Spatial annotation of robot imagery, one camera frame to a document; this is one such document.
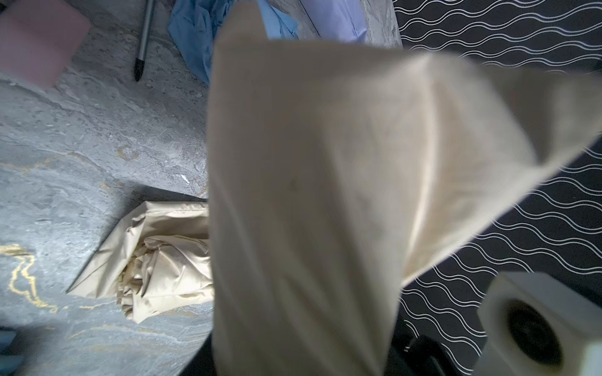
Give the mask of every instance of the pink box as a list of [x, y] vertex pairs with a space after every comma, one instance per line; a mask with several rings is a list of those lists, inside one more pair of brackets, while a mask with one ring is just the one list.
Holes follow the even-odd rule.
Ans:
[[90, 27], [63, 0], [18, 0], [0, 14], [0, 70], [49, 88]]

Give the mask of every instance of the lavender fabric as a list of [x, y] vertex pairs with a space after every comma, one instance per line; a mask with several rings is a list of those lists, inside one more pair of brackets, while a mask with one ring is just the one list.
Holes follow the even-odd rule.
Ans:
[[364, 42], [367, 28], [358, 0], [301, 0], [301, 4], [323, 39]]

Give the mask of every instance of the black and white rug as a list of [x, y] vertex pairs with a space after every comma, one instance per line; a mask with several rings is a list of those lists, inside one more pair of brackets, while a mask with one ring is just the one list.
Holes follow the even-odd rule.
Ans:
[[[406, 49], [558, 74], [602, 71], [601, 1], [396, 0], [394, 6]], [[477, 308], [500, 271], [541, 271], [584, 295], [602, 296], [602, 140], [402, 291], [406, 325], [440, 341], [462, 374], [472, 373], [486, 342]]]

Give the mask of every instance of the cloth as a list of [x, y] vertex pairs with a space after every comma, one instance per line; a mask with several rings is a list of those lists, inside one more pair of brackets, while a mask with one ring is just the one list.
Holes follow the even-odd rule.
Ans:
[[[297, 39], [297, 23], [283, 12], [258, 0], [265, 29], [272, 39]], [[209, 84], [213, 40], [234, 0], [177, 0], [167, 26], [186, 66]]]
[[300, 0], [323, 39], [363, 43], [366, 38], [364, 11], [358, 0]]
[[381, 375], [400, 287], [602, 128], [592, 76], [268, 41], [255, 4], [232, 9], [214, 59], [219, 375]]
[[137, 323], [213, 299], [209, 208], [202, 202], [144, 202], [123, 217], [68, 294], [114, 298]]
[[272, 7], [267, 0], [257, 0], [268, 39], [299, 39], [297, 22]]

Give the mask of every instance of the gray marble floor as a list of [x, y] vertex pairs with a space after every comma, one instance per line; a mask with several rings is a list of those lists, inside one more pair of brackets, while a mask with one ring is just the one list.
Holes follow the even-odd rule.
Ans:
[[[275, 2], [315, 37], [297, 0]], [[0, 73], [0, 327], [19, 375], [173, 375], [211, 330], [211, 304], [127, 321], [111, 300], [65, 291], [117, 220], [145, 199], [207, 197], [208, 87], [155, 9], [144, 77], [132, 78], [144, 0], [71, 0], [93, 23], [49, 90]], [[399, 45], [390, 0], [362, 0], [368, 42]]]

